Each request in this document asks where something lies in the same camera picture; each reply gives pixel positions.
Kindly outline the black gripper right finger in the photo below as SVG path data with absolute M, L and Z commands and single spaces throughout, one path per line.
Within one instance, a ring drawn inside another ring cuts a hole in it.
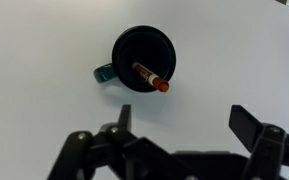
M 231 107 L 229 127 L 250 153 L 243 180 L 284 180 L 281 167 L 289 168 L 289 134 L 263 123 L 241 105 Z

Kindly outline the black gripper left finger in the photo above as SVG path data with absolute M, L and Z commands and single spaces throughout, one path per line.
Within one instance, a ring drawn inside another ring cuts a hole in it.
M 115 123 L 71 133 L 47 180 L 92 180 L 96 169 L 108 166 L 120 180 L 169 180 L 170 172 L 159 158 L 161 149 L 131 133 L 131 106 L 123 105 Z

